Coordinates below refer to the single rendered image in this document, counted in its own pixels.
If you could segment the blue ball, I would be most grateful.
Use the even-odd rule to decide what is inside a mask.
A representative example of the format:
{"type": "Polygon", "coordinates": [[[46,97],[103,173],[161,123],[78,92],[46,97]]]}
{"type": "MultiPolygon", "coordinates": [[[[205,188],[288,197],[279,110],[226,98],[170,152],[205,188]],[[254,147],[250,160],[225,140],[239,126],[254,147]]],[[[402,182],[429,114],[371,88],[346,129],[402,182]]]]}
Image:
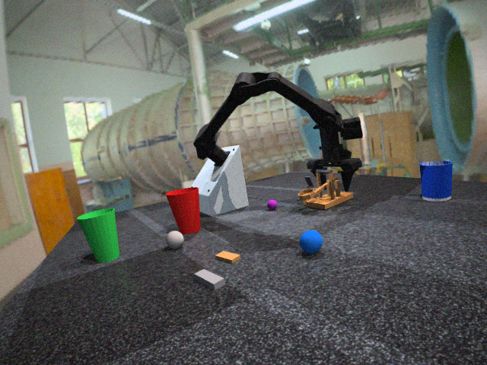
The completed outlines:
{"type": "Polygon", "coordinates": [[[313,230],[304,232],[301,236],[300,247],[307,253],[317,252],[323,245],[321,235],[313,230]]]}

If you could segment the purple ball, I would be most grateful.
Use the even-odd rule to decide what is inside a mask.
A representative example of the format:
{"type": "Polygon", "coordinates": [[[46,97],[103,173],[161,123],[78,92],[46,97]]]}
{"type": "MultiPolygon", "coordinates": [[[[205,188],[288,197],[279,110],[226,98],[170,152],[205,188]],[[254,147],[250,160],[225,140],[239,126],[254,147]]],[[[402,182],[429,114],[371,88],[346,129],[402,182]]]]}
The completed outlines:
{"type": "Polygon", "coordinates": [[[277,208],[277,202],[274,200],[270,200],[267,206],[270,210],[275,210],[277,208]]]}

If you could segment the red tapered cup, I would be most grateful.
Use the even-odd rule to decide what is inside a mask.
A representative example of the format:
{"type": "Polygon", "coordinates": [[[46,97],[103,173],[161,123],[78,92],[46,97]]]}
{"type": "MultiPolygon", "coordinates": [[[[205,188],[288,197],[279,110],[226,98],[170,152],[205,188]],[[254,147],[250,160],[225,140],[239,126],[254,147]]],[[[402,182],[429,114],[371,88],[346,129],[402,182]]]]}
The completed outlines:
{"type": "Polygon", "coordinates": [[[200,230],[199,188],[185,188],[166,194],[182,234],[200,230]]]}

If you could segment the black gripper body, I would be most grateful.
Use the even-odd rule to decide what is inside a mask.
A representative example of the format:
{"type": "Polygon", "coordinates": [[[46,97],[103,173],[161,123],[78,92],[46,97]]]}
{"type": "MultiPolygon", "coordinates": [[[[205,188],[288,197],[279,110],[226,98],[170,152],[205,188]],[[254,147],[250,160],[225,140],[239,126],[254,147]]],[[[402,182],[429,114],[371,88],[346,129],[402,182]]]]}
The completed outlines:
{"type": "Polygon", "coordinates": [[[339,141],[321,143],[321,147],[319,148],[323,152],[323,159],[308,161],[308,169],[321,170],[324,167],[341,167],[342,170],[355,170],[362,167],[362,161],[359,158],[342,160],[340,154],[342,144],[340,144],[339,141]]]}

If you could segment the green plastic cup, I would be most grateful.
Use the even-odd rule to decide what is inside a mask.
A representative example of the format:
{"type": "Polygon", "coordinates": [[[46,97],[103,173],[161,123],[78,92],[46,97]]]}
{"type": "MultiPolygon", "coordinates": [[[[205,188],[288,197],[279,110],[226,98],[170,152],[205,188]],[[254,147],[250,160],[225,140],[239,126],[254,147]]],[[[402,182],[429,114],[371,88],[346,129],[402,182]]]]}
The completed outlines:
{"type": "Polygon", "coordinates": [[[97,262],[109,262],[119,257],[114,208],[83,214],[78,217],[78,222],[97,262]]]}

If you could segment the blue cup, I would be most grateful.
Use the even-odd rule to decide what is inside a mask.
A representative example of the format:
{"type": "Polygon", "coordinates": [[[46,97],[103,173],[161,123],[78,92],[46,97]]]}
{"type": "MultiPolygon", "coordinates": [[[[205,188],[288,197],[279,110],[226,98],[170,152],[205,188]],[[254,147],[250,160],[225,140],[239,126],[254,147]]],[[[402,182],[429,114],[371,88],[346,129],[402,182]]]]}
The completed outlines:
{"type": "Polygon", "coordinates": [[[419,164],[422,181],[422,198],[427,201],[451,199],[452,167],[450,161],[429,161],[419,164]]]}

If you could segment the orange flat block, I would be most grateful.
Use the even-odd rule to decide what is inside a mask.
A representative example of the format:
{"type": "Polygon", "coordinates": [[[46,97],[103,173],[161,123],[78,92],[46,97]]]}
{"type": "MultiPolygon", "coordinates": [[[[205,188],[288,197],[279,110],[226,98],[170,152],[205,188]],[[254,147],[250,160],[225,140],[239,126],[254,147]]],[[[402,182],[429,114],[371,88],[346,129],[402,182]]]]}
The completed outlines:
{"type": "Polygon", "coordinates": [[[232,254],[229,252],[220,252],[219,254],[215,255],[215,258],[217,260],[223,261],[223,262],[230,262],[230,263],[235,263],[237,260],[240,259],[240,255],[232,254]]]}

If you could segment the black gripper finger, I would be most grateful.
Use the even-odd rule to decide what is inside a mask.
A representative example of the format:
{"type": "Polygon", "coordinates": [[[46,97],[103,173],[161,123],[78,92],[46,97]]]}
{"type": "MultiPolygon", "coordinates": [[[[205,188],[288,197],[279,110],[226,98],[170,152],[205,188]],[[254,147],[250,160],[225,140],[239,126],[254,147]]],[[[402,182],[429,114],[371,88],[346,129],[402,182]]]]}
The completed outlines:
{"type": "MultiPolygon", "coordinates": [[[[323,169],[321,170],[327,170],[327,167],[324,167],[323,169]]],[[[313,174],[316,176],[316,170],[310,170],[311,172],[313,172],[313,174]]],[[[325,173],[321,173],[320,174],[320,179],[321,179],[321,186],[324,185],[324,183],[326,183],[326,174],[325,173]]]]}
{"type": "Polygon", "coordinates": [[[344,190],[346,192],[349,190],[349,186],[350,186],[350,183],[352,181],[353,174],[358,169],[359,168],[357,168],[355,170],[343,170],[343,171],[340,172],[341,175],[342,175],[342,184],[343,184],[344,190]]]}

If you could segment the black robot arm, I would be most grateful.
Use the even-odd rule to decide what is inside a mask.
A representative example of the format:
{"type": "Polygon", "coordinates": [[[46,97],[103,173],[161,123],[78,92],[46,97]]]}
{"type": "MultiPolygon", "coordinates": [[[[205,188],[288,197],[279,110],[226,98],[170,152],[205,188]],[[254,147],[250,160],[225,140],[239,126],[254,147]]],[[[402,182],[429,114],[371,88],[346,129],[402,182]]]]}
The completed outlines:
{"type": "Polygon", "coordinates": [[[230,151],[224,151],[215,144],[220,133],[218,130],[237,106],[247,102],[251,97],[269,91],[281,94],[305,110],[316,123],[313,129],[320,129],[321,143],[339,141],[338,132],[340,132],[343,140],[363,137],[359,117],[342,120],[342,114],[336,112],[332,103],[312,97],[305,90],[286,80],[278,72],[242,72],[237,76],[230,95],[217,113],[208,124],[199,130],[193,142],[198,158],[203,160],[209,158],[215,163],[215,167],[221,167],[230,151]]]}

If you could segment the white ball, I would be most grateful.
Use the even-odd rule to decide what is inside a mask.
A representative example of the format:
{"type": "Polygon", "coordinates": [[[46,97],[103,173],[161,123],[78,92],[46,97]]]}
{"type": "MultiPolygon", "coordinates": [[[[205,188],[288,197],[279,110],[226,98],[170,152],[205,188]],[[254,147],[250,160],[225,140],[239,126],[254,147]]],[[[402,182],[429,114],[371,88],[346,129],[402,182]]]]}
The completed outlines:
{"type": "Polygon", "coordinates": [[[183,245],[183,235],[178,231],[169,232],[166,238],[167,245],[172,249],[180,248],[183,245]]]}

